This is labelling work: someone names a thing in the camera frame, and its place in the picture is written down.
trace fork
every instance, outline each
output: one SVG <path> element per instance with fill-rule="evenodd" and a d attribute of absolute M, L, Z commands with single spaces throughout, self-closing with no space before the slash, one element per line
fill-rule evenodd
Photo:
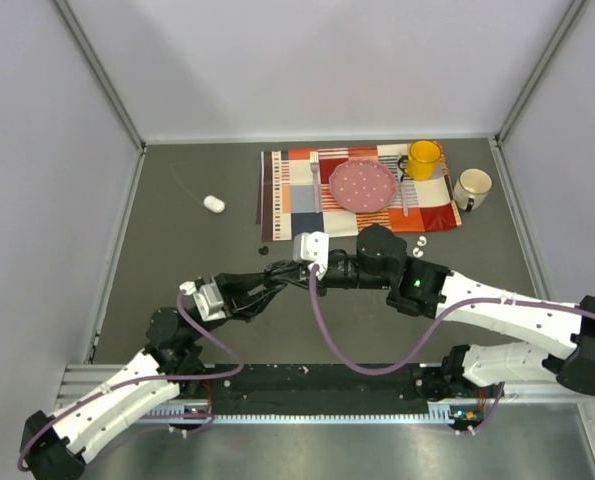
<path fill-rule="evenodd" d="M 315 196 L 315 213 L 321 213 L 321 185 L 319 183 L 318 152 L 310 152 L 310 171 L 313 174 L 313 195 Z"/>
<path fill-rule="evenodd" d="M 401 182 L 399 182 L 399 188 L 401 191 L 401 206 L 404 211 L 404 217 L 408 216 L 408 201 L 406 199 L 406 185 L 404 184 L 404 178 L 406 178 L 406 170 L 404 169 L 404 156 L 399 155 L 397 158 L 397 165 L 401 165 Z"/>

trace white wall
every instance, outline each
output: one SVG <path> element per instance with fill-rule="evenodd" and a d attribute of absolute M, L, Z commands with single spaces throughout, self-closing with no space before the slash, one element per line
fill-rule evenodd
<path fill-rule="evenodd" d="M 134 163 L 50 2 L 0 0 L 0 478 L 83 359 Z"/>
<path fill-rule="evenodd" d="M 71 0 L 147 140 L 494 133 L 569 1 Z"/>
<path fill-rule="evenodd" d="M 553 61 L 507 152 L 555 296 L 595 295 L 595 0 Z"/>

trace small white object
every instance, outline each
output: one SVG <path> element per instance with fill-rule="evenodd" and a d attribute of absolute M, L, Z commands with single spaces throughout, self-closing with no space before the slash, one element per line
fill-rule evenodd
<path fill-rule="evenodd" d="M 499 297 L 499 303 L 502 305 L 507 305 L 506 301 L 510 300 L 510 305 L 515 306 L 517 304 L 517 294 L 515 292 L 507 292 L 503 290 L 501 293 L 501 297 Z"/>
<path fill-rule="evenodd" d="M 319 265 L 317 278 L 321 280 L 328 270 L 328 239 L 327 233 L 300 233 L 293 241 L 293 260 L 308 262 L 308 269 Z"/>
<path fill-rule="evenodd" d="M 213 213 L 221 213 L 226 208 L 226 204 L 223 200 L 218 199 L 214 195 L 208 195 L 204 198 L 204 207 Z"/>
<path fill-rule="evenodd" d="M 184 282 L 179 286 L 179 290 L 184 292 L 184 295 L 189 296 L 197 291 L 197 287 L 195 287 L 195 282 Z"/>
<path fill-rule="evenodd" d="M 98 388 L 101 391 L 101 393 L 103 393 L 104 395 L 108 395 L 108 394 L 112 393 L 112 391 L 113 391 L 110 388 L 110 385 L 108 385 L 106 382 L 100 383 Z"/>

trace silver surface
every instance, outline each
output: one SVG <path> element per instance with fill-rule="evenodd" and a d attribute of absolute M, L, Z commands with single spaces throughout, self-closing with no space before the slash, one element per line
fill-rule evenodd
<path fill-rule="evenodd" d="M 149 432 L 83 478 L 595 480 L 573 405 L 502 407 L 474 438 L 455 437 L 447 428 L 214 426 L 185 441 Z"/>
<path fill-rule="evenodd" d="M 178 415 L 174 418 L 142 418 L 137 423 L 158 425 L 172 424 L 202 424 L 204 421 L 194 418 L 183 418 L 188 410 L 184 405 L 162 404 L 148 412 L 147 415 L 165 416 Z M 429 405 L 428 413 L 410 414 L 380 414 L 380 415 L 276 415 L 276 414 L 244 414 L 219 415 L 214 425 L 412 425 L 412 424 L 453 424 L 450 405 Z"/>
<path fill-rule="evenodd" d="M 559 51 L 559 48 L 563 45 L 564 40 L 567 38 L 572 28 L 577 24 L 577 21 L 583 14 L 584 8 L 587 4 L 588 0 L 572 0 L 570 2 L 568 10 L 555 29 L 555 33 L 553 33 L 548 45 L 546 45 L 544 53 L 542 53 L 541 57 L 539 57 L 535 68 L 528 77 L 526 84 L 523 86 L 519 96 L 517 97 L 517 100 L 515 100 L 515 103 L 510 109 L 510 112 L 506 116 L 506 119 L 504 120 L 504 123 L 497 134 L 500 144 L 503 145 L 504 142 L 506 142 L 515 128 L 515 125 L 517 125 L 517 121 L 521 117 L 524 107 L 530 101 L 533 93 L 543 78 L 544 73 L 546 73 L 550 62 Z"/>
<path fill-rule="evenodd" d="M 92 45 L 88 41 L 86 37 L 86 33 L 84 32 L 81 24 L 77 20 L 75 13 L 73 12 L 72 8 L 68 0 L 52 0 L 55 9 L 59 13 L 59 16 L 64 21 L 66 28 L 72 35 L 72 38 L 75 42 L 75 45 L 79 48 L 86 64 L 90 68 L 90 71 L 97 81 L 97 84 L 101 88 L 106 100 L 112 111 L 114 112 L 117 120 L 122 125 L 126 134 L 130 137 L 131 141 L 135 144 L 135 148 L 138 150 L 142 149 L 142 145 L 144 144 L 143 140 L 141 139 L 139 132 L 137 131 L 137 127 L 133 123 L 126 107 L 121 102 L 115 87 L 113 86 L 110 78 L 108 78 L 108 74 L 106 73 L 103 65 L 99 61 L 97 54 L 93 50 Z"/>
<path fill-rule="evenodd" d="M 400 140 L 381 143 L 396 143 Z M 374 144 L 316 142 L 315 145 Z M 436 262 L 509 291 L 531 295 L 530 277 L 487 139 L 445 140 L 448 166 L 456 178 L 480 168 L 493 179 L 484 205 L 462 214 L 463 226 L 425 234 L 424 260 Z M 97 363 L 124 363 L 143 347 L 151 313 L 172 305 L 185 280 L 220 272 L 259 272 L 271 261 L 291 258 L 292 242 L 268 243 L 257 252 L 261 231 L 255 225 L 260 152 L 308 143 L 151 146 L 135 195 L 106 317 Z M 206 195 L 226 202 L 215 215 L 201 205 Z M 403 235 L 410 249 L 418 234 Z M 331 248 L 354 252 L 355 238 L 333 238 Z M 382 291 L 330 291 L 321 301 L 331 334 L 358 362 L 400 360 L 428 328 L 427 319 L 398 314 Z M 287 288 L 251 324 L 231 322 L 218 330 L 222 340 L 247 363 L 336 362 L 314 321 L 307 292 Z M 477 327 L 441 326 L 417 357 L 437 362 L 453 345 L 493 345 L 506 337 Z M 207 346 L 205 362 L 229 362 Z"/>

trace white cylinder object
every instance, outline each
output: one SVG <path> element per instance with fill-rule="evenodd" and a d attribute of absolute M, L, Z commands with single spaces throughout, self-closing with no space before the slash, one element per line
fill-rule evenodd
<path fill-rule="evenodd" d="M 221 213 L 224 211 L 224 208 L 226 208 L 226 204 L 223 200 L 220 200 L 213 195 L 208 195 L 204 198 L 204 207 L 213 213 Z"/>
<path fill-rule="evenodd" d="M 453 188 L 457 206 L 465 212 L 479 208 L 493 186 L 490 176 L 477 168 L 464 171 Z"/>

